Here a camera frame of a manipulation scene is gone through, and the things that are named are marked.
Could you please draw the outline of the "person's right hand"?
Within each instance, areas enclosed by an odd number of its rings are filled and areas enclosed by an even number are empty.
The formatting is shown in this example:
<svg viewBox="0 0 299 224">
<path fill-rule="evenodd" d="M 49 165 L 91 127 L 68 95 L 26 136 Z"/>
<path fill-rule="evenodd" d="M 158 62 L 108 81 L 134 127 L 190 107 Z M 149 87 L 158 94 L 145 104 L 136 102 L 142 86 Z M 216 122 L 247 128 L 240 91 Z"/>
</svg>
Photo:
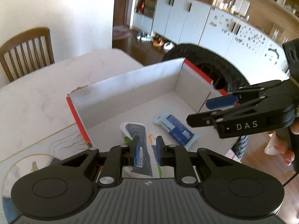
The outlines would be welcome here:
<svg viewBox="0 0 299 224">
<path fill-rule="evenodd" d="M 280 156 L 283 162 L 290 166 L 295 159 L 295 153 L 288 149 L 288 143 L 279 137 L 274 130 L 268 131 L 267 134 L 270 137 L 270 140 L 265 147 L 265 154 L 272 156 Z"/>
</svg>

